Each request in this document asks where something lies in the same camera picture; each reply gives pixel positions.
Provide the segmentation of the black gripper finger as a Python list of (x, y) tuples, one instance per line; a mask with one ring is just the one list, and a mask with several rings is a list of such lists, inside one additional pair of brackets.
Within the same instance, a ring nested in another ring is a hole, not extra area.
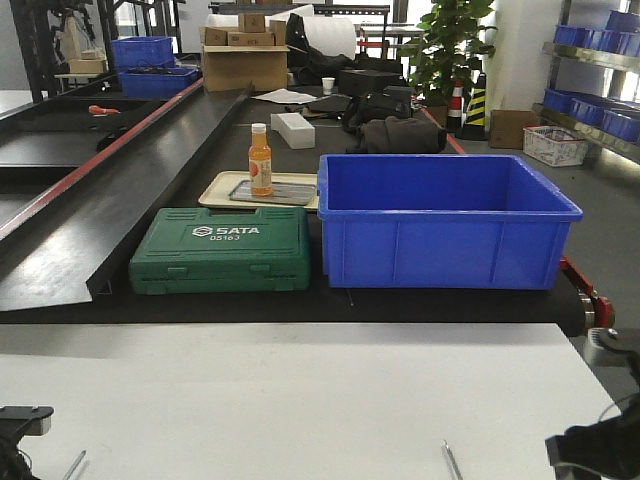
[(51, 428), (51, 406), (2, 406), (2, 436), (42, 436)]
[(593, 478), (639, 478), (639, 428), (576, 426), (545, 440), (552, 467)]

